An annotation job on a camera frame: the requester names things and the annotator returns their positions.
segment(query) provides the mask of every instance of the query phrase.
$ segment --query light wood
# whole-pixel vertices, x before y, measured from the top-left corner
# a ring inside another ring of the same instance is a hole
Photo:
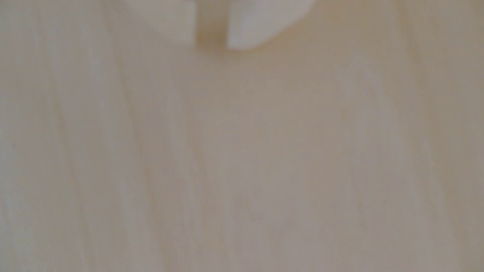
[[[0,0],[0,271],[483,271],[482,3],[324,0],[229,53]]]

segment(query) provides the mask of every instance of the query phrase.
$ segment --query wood grain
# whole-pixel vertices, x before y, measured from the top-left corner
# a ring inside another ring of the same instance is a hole
[[[482,271],[483,16],[325,0],[230,53],[0,0],[0,271]]]

